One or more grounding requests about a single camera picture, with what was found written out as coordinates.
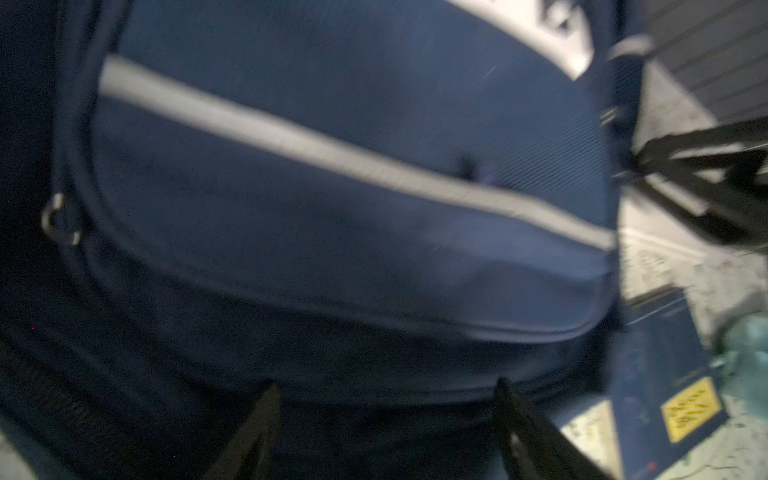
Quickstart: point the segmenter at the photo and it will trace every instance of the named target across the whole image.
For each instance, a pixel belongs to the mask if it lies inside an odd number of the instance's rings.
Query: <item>navy blue bag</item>
[[[598,381],[646,48],[629,3],[528,3],[27,12],[55,74],[18,82],[55,97],[16,157],[50,132],[58,248],[4,207],[5,428],[196,478],[277,385],[272,478],[504,478],[497,379]],[[40,197],[28,165],[4,196]]]

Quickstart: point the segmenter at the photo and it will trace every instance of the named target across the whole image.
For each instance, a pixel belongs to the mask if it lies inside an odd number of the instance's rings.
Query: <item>fabric texture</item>
[[[202,432],[236,427],[223,399],[275,380],[274,478],[504,478],[493,386],[508,376],[554,411],[599,383],[615,252],[216,137],[100,98],[98,81],[104,58],[122,55],[437,174],[482,165],[497,188],[614,229],[611,175],[631,127],[600,114],[627,9],[581,6],[595,57],[574,82],[446,2],[67,4],[55,82],[53,45],[19,38],[34,61],[15,57],[13,81],[41,92],[25,112],[43,127],[4,165],[4,199],[28,191],[29,205],[4,202],[2,218],[36,232],[35,199],[61,192],[55,226],[84,237],[15,244],[2,338],[111,412],[163,468],[183,469]],[[55,10],[28,12],[51,38]],[[25,88],[8,97],[28,101]],[[631,103],[631,90],[616,98]],[[3,409],[73,472],[103,468],[73,432]]]

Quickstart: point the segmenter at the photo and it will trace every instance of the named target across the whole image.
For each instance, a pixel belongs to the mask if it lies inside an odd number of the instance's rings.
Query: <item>zipper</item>
[[[45,439],[40,430],[48,430],[47,425],[54,420],[67,436],[76,438],[78,449],[85,447],[90,462],[97,465],[87,472],[87,478],[151,477],[153,455],[125,427],[1,340],[0,373],[8,383],[3,388],[6,395],[38,410],[37,414],[20,419],[37,437]],[[55,442],[46,443],[54,450],[64,447]]]

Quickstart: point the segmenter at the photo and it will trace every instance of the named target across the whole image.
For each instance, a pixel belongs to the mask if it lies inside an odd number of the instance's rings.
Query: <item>blue panel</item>
[[[118,53],[444,174],[469,157],[503,186],[611,222],[598,113],[581,85],[443,0],[140,0]]]

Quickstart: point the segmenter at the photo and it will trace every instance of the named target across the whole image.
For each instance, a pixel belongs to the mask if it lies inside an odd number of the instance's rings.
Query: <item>white stripe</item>
[[[518,218],[602,250],[616,247],[613,230],[596,227],[536,198],[412,167],[181,84],[118,56],[105,59],[99,92],[202,131],[377,187]]]
[[[644,57],[654,49],[654,43],[649,35],[632,35],[619,41],[608,51],[608,59],[638,55]]]

